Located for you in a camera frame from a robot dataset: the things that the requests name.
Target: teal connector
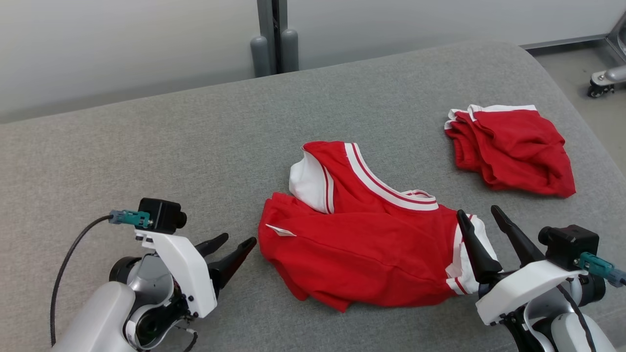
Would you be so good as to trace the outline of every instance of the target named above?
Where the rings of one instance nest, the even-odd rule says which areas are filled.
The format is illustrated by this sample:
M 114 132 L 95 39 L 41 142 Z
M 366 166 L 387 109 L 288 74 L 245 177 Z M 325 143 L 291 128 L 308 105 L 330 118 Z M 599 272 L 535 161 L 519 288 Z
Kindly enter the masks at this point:
M 618 270 L 612 263 L 602 258 L 598 258 L 591 253 L 583 252 L 580 259 L 574 261 L 581 269 L 606 279 L 607 282 L 615 287 L 622 287 L 626 284 L 626 272 Z
M 589 274 L 594 274 L 605 279 L 613 271 L 613 269 L 615 269 L 613 264 L 602 258 L 594 256 L 589 252 L 583 252 L 580 254 L 580 259 L 577 259 L 577 261 L 574 261 L 574 264 L 576 264 L 579 268 L 588 271 Z
M 132 210 L 111 210 L 110 224 L 129 224 L 147 229 L 151 225 L 150 214 L 147 212 L 134 212 Z

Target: caster wheel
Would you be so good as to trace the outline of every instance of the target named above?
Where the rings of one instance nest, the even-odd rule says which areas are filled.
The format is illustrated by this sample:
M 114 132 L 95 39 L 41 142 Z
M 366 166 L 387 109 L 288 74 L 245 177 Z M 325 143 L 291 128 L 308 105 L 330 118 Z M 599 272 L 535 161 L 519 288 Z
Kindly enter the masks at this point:
M 591 84 L 589 89 L 587 89 L 587 96 L 589 98 L 596 99 L 600 95 L 604 95 L 609 92 L 615 93 L 615 85 L 598 86 L 593 81 L 590 81 L 589 83 Z

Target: white stripe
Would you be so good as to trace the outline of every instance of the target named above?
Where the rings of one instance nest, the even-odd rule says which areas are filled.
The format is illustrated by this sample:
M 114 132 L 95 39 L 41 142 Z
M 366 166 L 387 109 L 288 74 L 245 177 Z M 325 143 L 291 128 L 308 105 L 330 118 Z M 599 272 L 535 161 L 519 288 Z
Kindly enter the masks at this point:
M 468 111 L 479 112 L 484 111 L 486 113 L 490 112 L 501 112 L 501 111 L 515 111 L 515 110 L 533 110 L 537 111 L 537 108 L 534 105 L 520 105 L 520 106 L 509 106 L 509 105 L 491 105 L 483 108 L 482 106 L 471 104 L 468 108 Z
M 354 149 L 352 148 L 352 144 L 351 143 L 345 143 L 345 148 L 346 148 L 346 155 L 348 157 L 348 161 L 350 162 L 350 166 L 352 167 L 352 171 L 356 174 L 356 176 L 359 178 L 359 180 L 361 180 L 361 182 L 363 182 L 363 184 L 372 192 L 374 192 L 375 194 L 379 195 L 380 197 L 382 197 L 384 200 L 395 204 L 399 207 L 403 207 L 406 209 L 412 209 L 412 210 L 436 210 L 439 208 L 439 205 L 436 203 L 436 199 L 427 194 L 426 192 L 424 192 L 425 194 L 427 194 L 428 196 L 423 196 L 423 195 L 418 195 L 418 196 L 407 196 L 404 195 L 400 192 L 398 192 L 397 190 L 392 189 L 391 187 L 389 187 L 388 185 L 386 185 L 383 181 L 379 180 L 373 173 L 372 171 L 369 169 L 369 167 L 367 167 L 367 164 L 365 163 L 365 161 L 363 160 L 363 157 L 361 155 L 361 151 L 359 150 L 359 146 L 356 145 L 356 143 L 354 144 L 354 148 L 356 149 L 356 152 L 358 153 L 359 158 L 361 159 L 361 163 L 363 164 L 363 168 L 361 168 L 361 165 L 359 165 L 359 161 L 357 159 L 357 154 L 354 153 Z M 378 186 L 374 181 L 372 181 L 372 179 L 370 179 L 367 176 L 367 173 L 369 173 L 372 178 L 374 180 L 376 180 L 376 182 L 378 182 L 378 184 L 380 184 L 382 187 L 384 187 L 385 189 L 382 189 L 380 186 Z M 416 200 L 423 200 L 423 201 L 433 201 L 435 203 L 432 204 L 420 204 L 420 203 L 414 203 L 414 202 L 409 202 L 407 200 L 403 200 L 400 199 L 398 197 L 393 196 L 393 194 L 399 195 L 400 197 L 403 198 L 409 198 L 409 199 L 416 199 Z
M 335 189 L 335 181 L 332 179 L 331 173 L 328 172 L 328 169 L 325 166 L 322 166 L 324 171 L 326 171 L 326 177 L 328 177 L 328 191 L 326 193 L 326 199 L 328 200 L 328 209 L 331 211 L 330 214 L 335 213 L 335 204 L 333 203 L 334 198 L 334 189 Z
M 459 286 L 456 284 L 456 281 L 454 280 L 454 278 L 447 279 L 446 284 L 448 284 L 448 286 L 450 286 L 450 288 L 454 291 L 454 293 L 458 294 L 459 296 L 463 296 L 465 294 L 463 293 L 463 291 L 461 291 Z
M 452 129 L 452 123 L 456 121 L 456 113 L 457 112 L 467 113 L 467 111 L 465 111 L 465 110 L 450 109 L 450 111 L 448 112 L 448 121 L 446 121 L 446 123 L 443 124 L 443 129 L 444 130 Z
M 489 242 L 489 238 L 487 238 L 487 233 L 485 232 L 485 224 L 483 223 L 483 221 L 480 220 L 477 216 L 472 216 L 470 221 L 472 225 L 474 225 L 474 233 L 476 234 L 476 237 L 483 245 L 483 247 L 487 250 L 487 253 L 493 259 L 498 260 L 498 257 L 496 257 L 496 252 L 493 250 L 491 243 Z M 476 282 L 476 278 L 474 277 L 474 272 L 471 267 L 470 257 L 468 256 L 465 243 L 460 242 L 458 246 L 455 246 L 453 263 L 450 266 L 454 266 L 454 269 L 461 271 L 461 274 L 457 275 L 457 278 L 459 279 L 459 283 L 463 285 L 465 292 L 471 294 L 478 291 L 478 282 Z
M 454 230 L 454 242 L 452 243 L 452 263 L 446 268 L 448 277 L 459 277 L 463 275 L 463 269 L 461 267 L 461 239 L 463 235 L 461 233 L 461 227 L 456 224 Z

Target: wire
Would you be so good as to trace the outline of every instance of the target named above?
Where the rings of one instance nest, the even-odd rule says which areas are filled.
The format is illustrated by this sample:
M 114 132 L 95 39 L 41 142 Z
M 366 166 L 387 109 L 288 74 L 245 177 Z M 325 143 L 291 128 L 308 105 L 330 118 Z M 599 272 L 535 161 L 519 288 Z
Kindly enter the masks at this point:
M 192 350 L 193 345 L 195 345 L 196 341 L 198 341 L 198 333 L 197 332 L 193 332 L 193 339 L 192 342 L 189 344 L 189 346 L 187 346 L 187 348 L 185 348 L 185 350 L 183 352 L 189 352 Z
M 574 309 L 574 313 L 576 313 L 576 315 L 578 316 L 578 321 L 580 322 L 580 325 L 583 327 L 583 330 L 585 330 L 585 336 L 587 337 L 587 343 L 589 344 L 589 348 L 591 348 L 591 352 L 596 352 L 595 345 L 593 343 L 593 338 L 591 336 L 591 331 L 589 331 L 589 326 L 587 325 L 587 322 L 585 321 L 585 317 L 583 316 L 583 313 L 580 311 L 580 308 L 578 307 L 574 299 L 570 296 L 569 292 L 567 292 L 563 288 L 563 286 L 558 285 L 557 288 L 559 291 L 561 291 L 565 299 L 572 306 L 572 309 Z
M 193 345 L 195 345 L 196 341 L 198 341 L 198 332 L 195 331 L 194 329 L 190 329 L 190 328 L 185 329 L 185 328 L 181 328 L 180 326 L 176 326 L 176 325 L 174 325 L 174 328 L 178 328 L 180 330 L 184 330 L 184 331 L 186 331 L 186 332 L 188 332 L 188 333 L 193 335 L 192 342 L 189 344 L 189 346 L 187 346 L 187 348 L 185 348 L 183 350 L 183 352 L 190 352 L 192 350 L 192 348 L 193 348 Z
M 56 295 L 59 291 L 59 285 L 61 284 L 61 277 L 63 276 L 65 267 L 68 265 L 69 258 L 72 256 L 72 253 L 74 253 L 74 250 L 76 249 L 76 246 L 78 246 L 78 243 L 80 242 L 80 240 L 83 239 L 83 237 L 87 234 L 89 230 L 91 230 L 92 227 L 94 227 L 100 222 L 103 222 L 105 220 L 112 219 L 112 218 L 113 218 L 112 215 L 103 216 L 94 220 L 89 225 L 87 225 L 87 227 L 85 227 L 85 229 L 80 233 L 80 235 L 78 235 L 74 243 L 72 243 L 72 246 L 69 248 L 68 253 L 65 255 L 65 259 L 63 259 L 61 268 L 59 268 L 59 274 L 57 274 L 56 281 L 54 282 L 54 288 L 52 289 L 52 300 L 50 301 L 50 344 L 52 346 L 54 346 L 54 344 L 56 343 L 56 333 L 54 332 L 54 310 L 56 309 Z

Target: jersey armhole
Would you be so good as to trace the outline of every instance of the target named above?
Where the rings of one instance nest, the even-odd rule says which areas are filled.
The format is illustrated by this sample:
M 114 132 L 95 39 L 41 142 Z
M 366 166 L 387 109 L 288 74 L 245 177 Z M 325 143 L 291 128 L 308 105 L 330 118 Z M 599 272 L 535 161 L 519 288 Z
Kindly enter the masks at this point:
M 289 192 L 318 212 L 335 212 L 334 180 L 328 169 L 309 152 L 305 151 L 304 158 L 291 166 Z

